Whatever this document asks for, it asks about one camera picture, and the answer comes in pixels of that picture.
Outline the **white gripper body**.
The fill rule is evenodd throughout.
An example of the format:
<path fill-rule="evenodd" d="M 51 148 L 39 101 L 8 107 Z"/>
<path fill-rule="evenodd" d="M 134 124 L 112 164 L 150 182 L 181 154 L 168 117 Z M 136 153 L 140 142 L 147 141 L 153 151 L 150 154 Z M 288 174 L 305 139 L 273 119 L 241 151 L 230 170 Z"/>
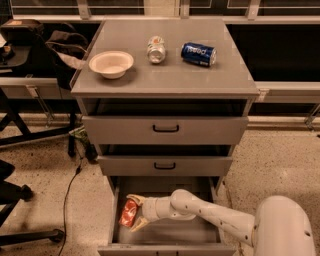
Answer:
<path fill-rule="evenodd" d="M 171 203 L 168 197 L 147 197 L 142 205 L 142 216 L 148 222 L 170 217 Z"/>

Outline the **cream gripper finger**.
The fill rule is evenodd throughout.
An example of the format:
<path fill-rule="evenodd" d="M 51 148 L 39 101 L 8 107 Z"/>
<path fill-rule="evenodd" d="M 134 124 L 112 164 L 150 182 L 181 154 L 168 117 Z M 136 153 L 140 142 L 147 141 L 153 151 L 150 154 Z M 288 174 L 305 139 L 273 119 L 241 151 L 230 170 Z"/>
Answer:
<path fill-rule="evenodd" d="M 131 227 L 130 231 L 131 232 L 136 232 L 140 229 L 142 229 L 143 227 L 145 227 L 146 225 L 149 224 L 149 221 L 143 217 L 143 216 L 140 216 L 133 224 L 133 226 Z"/>
<path fill-rule="evenodd" d="M 142 206 L 146 200 L 144 196 L 136 194 L 128 194 L 126 198 L 133 200 L 138 206 Z"/>

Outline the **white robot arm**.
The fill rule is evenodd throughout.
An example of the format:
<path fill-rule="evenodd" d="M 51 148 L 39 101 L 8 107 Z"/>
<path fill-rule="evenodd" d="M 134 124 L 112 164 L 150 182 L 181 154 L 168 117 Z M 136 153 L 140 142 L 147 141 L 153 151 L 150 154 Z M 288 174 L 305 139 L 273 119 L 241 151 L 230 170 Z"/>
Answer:
<path fill-rule="evenodd" d="M 200 217 L 252 247 L 254 256 L 316 256 L 306 212 L 284 196 L 264 199 L 254 215 L 204 201 L 184 189 L 167 197 L 127 197 L 142 208 L 133 232 L 162 219 L 187 221 Z"/>

